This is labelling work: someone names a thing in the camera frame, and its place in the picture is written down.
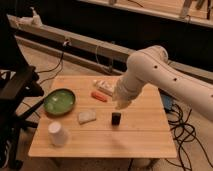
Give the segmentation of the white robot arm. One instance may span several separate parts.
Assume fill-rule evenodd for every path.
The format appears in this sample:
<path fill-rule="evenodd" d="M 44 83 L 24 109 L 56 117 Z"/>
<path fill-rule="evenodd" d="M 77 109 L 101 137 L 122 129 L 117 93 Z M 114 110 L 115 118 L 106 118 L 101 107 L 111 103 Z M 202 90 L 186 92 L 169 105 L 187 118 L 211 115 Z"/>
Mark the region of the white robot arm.
<path fill-rule="evenodd" d="M 132 53 L 126 62 L 127 70 L 114 88 L 116 108 L 127 108 L 150 83 L 213 122 L 213 85 L 173 69 L 167 61 L 168 53 L 159 45 Z"/>

